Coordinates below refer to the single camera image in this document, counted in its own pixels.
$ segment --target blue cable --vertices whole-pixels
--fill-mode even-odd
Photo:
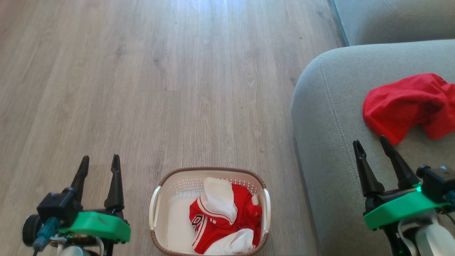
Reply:
[[[33,242],[35,251],[43,251],[52,236],[57,234],[60,228],[60,221],[56,217],[50,217],[38,232],[37,239]]]

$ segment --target brown basket rim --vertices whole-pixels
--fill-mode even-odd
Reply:
[[[249,175],[253,176],[254,178],[256,178],[259,181],[259,183],[262,186],[262,189],[266,189],[267,188],[265,183],[264,183],[264,181],[262,180],[262,178],[259,175],[257,175],[256,173],[254,173],[254,172],[248,171],[246,169],[230,168],[230,167],[219,167],[219,166],[199,166],[199,167],[188,167],[188,168],[176,169],[176,170],[168,173],[166,176],[164,176],[161,179],[161,181],[158,184],[158,186],[162,187],[164,182],[166,182],[166,180],[170,176],[172,176],[172,175],[174,175],[176,173],[186,172],[186,171],[198,171],[198,170],[230,171],[230,172],[238,172],[238,173],[249,174]],[[177,252],[177,251],[171,251],[171,250],[168,250],[168,249],[164,248],[158,242],[158,239],[157,239],[157,236],[156,236],[154,230],[150,230],[150,236],[152,237],[153,244],[161,252],[163,252],[163,253],[165,253],[167,255],[172,255],[172,256],[193,256],[193,255],[195,255],[195,254],[188,254],[188,253],[181,253],[181,252]],[[253,250],[251,250],[249,252],[235,254],[235,255],[238,255],[238,256],[251,256],[251,255],[254,255],[254,254],[258,253],[260,250],[262,250],[262,248],[264,247],[265,243],[267,242],[267,239],[268,239],[268,232],[266,232],[264,234],[264,237],[262,237],[261,241],[259,242],[259,244],[258,244],[258,246],[256,248],[254,248]]]

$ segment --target clothing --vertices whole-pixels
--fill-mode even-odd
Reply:
[[[241,229],[214,242],[204,254],[225,255],[247,252],[255,247],[253,236],[253,230]]]
[[[253,204],[249,190],[220,179],[205,178],[203,182],[204,194],[190,205],[189,219],[196,231],[194,251],[203,254],[214,242],[241,229],[252,231],[252,246],[257,246],[262,208]]]
[[[455,131],[455,84],[425,73],[380,86],[365,98],[363,117],[392,145],[418,124],[430,139],[439,139]]]

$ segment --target red cloth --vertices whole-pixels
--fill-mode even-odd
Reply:
[[[365,98],[363,117],[393,145],[417,124],[429,138],[441,138],[455,131],[455,84],[425,73],[380,86]]]
[[[246,187],[232,184],[232,190],[234,204],[237,207],[237,217],[232,225],[227,217],[207,211],[200,197],[190,205],[189,218],[196,231],[192,245],[195,252],[204,254],[214,242],[244,228],[253,230],[253,245],[258,246],[261,237],[259,218],[262,216],[262,208],[253,205],[251,201],[253,195]]]

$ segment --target sofa cushion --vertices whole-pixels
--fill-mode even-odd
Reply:
[[[360,140],[386,190],[397,188],[379,138],[364,123],[362,104],[378,86],[433,72],[455,82],[455,40],[352,46],[314,59],[298,80],[291,104],[296,150],[324,255],[389,255],[382,231],[369,231],[352,142]],[[419,127],[396,146],[416,170],[455,169],[455,134],[430,140]]]
[[[455,38],[453,0],[332,0],[348,45]]]

